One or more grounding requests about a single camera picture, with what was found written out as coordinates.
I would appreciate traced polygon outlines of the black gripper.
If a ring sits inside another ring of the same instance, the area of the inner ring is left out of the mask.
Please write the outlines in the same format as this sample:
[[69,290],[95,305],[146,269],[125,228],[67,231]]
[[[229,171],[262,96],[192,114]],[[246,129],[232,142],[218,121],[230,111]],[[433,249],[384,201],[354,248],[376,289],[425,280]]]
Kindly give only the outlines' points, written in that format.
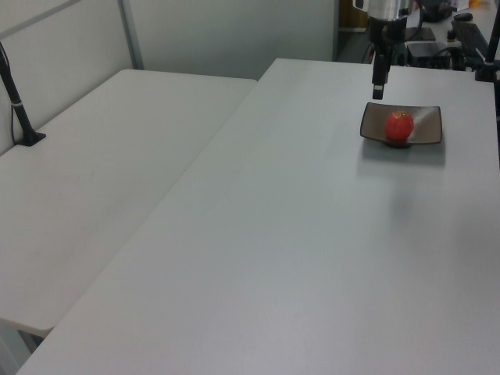
[[373,93],[372,99],[381,100],[388,82],[390,70],[389,53],[393,47],[405,42],[407,19],[381,20],[370,16],[368,22],[369,41],[373,44]]

